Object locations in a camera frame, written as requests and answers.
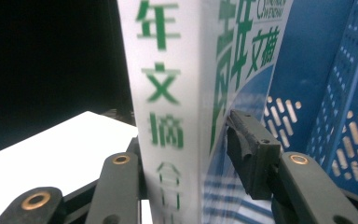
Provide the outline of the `white book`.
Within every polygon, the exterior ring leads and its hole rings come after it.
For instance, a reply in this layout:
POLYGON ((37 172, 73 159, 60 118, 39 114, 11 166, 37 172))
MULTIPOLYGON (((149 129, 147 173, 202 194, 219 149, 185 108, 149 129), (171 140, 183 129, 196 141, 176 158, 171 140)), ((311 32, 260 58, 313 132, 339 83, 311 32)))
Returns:
POLYGON ((261 119, 294 0, 118 0, 154 224, 266 224, 227 155, 261 119))

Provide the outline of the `blue plastic file rack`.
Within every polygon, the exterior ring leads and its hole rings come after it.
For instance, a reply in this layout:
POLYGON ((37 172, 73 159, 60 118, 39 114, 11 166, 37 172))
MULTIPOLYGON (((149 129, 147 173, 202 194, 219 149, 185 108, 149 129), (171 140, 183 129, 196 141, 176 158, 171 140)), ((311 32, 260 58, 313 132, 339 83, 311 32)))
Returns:
POLYGON ((358 0, 294 0, 264 123, 358 198, 358 0))

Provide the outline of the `black curtain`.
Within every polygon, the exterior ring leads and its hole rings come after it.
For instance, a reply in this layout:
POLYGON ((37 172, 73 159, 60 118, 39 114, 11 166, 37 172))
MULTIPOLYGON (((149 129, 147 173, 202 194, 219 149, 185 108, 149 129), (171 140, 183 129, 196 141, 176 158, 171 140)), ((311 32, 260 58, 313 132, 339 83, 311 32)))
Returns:
POLYGON ((0 150, 82 112, 133 123, 118 0, 0 0, 0 150))

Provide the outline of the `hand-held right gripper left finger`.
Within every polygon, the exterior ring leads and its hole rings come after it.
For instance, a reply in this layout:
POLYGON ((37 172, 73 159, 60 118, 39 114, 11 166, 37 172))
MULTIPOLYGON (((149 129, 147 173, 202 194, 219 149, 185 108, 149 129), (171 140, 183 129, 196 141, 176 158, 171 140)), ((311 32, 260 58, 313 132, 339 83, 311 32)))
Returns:
POLYGON ((142 165, 137 137, 105 159, 85 224, 142 224, 142 165))

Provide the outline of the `white table cover sheet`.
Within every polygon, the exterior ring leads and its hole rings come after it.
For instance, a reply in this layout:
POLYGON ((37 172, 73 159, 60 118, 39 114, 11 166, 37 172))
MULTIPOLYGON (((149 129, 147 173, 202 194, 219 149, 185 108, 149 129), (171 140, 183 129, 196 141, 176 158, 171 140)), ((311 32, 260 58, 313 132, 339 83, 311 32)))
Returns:
POLYGON ((1 150, 0 215, 30 189, 68 195, 97 180, 104 160, 137 135, 130 124, 87 111, 1 150))

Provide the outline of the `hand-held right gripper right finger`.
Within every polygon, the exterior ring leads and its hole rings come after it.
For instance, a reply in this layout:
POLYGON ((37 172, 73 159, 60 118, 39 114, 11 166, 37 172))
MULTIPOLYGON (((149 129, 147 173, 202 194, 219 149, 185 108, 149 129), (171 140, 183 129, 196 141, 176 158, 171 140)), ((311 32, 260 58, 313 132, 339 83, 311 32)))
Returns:
POLYGON ((358 224, 358 210, 313 158, 281 152, 281 143, 251 115, 227 117, 227 154, 245 192, 271 200, 276 224, 358 224))

